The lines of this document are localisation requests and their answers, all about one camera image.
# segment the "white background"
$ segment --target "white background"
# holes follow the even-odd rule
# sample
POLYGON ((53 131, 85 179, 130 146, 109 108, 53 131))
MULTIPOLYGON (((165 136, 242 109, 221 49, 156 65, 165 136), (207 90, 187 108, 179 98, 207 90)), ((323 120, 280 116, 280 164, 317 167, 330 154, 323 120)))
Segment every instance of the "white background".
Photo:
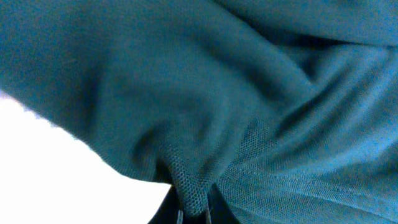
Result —
POLYGON ((118 174, 81 141, 0 98, 0 223, 147 223, 169 185, 118 174))

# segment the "knit texture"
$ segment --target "knit texture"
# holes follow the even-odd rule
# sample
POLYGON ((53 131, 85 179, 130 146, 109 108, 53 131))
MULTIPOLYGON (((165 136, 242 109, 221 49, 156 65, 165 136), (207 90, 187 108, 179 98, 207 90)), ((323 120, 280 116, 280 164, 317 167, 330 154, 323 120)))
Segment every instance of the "knit texture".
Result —
POLYGON ((184 215, 398 222, 394 1, 0 6, 0 88, 184 215))

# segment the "teal shirt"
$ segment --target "teal shirt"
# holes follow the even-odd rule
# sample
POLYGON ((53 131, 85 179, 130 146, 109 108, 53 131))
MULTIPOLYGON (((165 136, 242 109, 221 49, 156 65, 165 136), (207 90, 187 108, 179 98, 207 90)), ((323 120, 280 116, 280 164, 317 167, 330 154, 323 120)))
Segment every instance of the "teal shirt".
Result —
POLYGON ((398 222, 395 1, 0 10, 0 88, 187 218, 216 186, 240 223, 398 222))

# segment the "cloth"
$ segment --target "cloth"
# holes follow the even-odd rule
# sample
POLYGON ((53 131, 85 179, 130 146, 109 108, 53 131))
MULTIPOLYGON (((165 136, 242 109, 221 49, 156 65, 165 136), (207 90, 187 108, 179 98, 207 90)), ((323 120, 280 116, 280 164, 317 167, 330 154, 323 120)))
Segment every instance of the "cloth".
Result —
POLYGON ((0 10, 0 88, 184 216, 215 185, 240 223, 398 222, 397 1, 0 10))

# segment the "teal fabric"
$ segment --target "teal fabric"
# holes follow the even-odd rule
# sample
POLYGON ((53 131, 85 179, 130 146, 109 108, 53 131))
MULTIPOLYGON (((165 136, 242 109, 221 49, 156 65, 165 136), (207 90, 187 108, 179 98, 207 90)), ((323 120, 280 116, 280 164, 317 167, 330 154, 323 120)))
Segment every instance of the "teal fabric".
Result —
POLYGON ((215 184, 241 223, 398 222, 396 1, 0 10, 0 88, 186 216, 215 184))

